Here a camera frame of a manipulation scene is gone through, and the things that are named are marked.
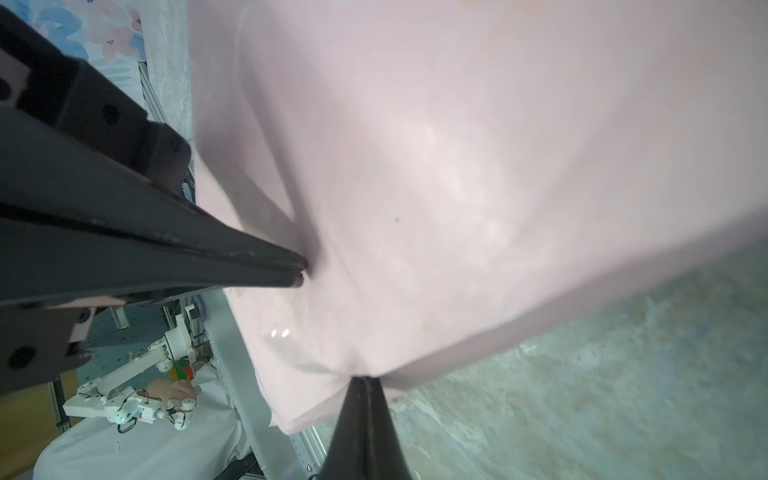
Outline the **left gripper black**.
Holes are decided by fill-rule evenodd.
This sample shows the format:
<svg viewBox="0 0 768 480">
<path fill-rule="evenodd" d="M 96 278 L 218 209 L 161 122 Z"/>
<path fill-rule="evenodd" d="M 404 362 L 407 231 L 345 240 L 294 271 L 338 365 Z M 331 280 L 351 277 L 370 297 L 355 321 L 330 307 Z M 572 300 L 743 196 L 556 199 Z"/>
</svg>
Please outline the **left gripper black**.
<svg viewBox="0 0 768 480">
<path fill-rule="evenodd" d="M 2 219 L 2 394 L 83 365 L 96 306 L 302 285 L 302 255 L 178 196 L 190 153 L 87 61 L 2 8 L 2 203 L 158 244 Z"/>
</svg>

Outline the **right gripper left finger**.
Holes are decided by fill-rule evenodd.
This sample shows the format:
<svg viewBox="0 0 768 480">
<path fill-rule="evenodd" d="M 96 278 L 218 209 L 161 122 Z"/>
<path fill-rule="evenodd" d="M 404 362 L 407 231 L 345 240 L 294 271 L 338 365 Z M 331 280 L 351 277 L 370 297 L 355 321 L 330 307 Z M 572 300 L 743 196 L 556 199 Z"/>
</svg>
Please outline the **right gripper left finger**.
<svg viewBox="0 0 768 480">
<path fill-rule="evenodd" d="M 360 480 L 366 475 L 370 377 L 354 377 L 348 386 L 327 456 L 318 479 Z"/>
</svg>

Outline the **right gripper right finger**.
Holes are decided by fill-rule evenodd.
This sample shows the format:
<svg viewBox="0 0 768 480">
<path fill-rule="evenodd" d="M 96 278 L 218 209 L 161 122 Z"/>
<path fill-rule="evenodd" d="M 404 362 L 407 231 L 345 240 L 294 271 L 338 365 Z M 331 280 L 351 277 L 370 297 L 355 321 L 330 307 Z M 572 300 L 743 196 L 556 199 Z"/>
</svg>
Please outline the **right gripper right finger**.
<svg viewBox="0 0 768 480">
<path fill-rule="evenodd" d="M 366 378 L 366 477 L 411 480 L 381 382 Z"/>
</svg>

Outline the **purple pink wrapping paper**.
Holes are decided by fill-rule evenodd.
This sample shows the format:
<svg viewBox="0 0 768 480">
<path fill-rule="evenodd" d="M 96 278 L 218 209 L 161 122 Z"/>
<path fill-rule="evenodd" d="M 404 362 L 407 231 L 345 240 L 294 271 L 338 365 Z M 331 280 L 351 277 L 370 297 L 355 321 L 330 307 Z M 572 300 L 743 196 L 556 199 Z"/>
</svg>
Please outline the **purple pink wrapping paper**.
<svg viewBox="0 0 768 480">
<path fill-rule="evenodd" d="M 763 1 L 192 1 L 200 206 L 271 423 L 411 390 L 767 235 Z"/>
</svg>

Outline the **operator hand outside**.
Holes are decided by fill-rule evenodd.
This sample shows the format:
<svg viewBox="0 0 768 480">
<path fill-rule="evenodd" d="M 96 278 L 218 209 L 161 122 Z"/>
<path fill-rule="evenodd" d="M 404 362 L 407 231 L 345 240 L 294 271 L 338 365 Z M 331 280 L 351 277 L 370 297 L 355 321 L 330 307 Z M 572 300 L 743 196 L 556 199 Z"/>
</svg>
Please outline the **operator hand outside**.
<svg viewBox="0 0 768 480">
<path fill-rule="evenodd" d="M 160 400 L 164 407 L 168 405 L 170 400 L 197 400 L 194 385 L 188 380 L 160 378 L 150 382 L 144 390 L 147 397 Z"/>
</svg>

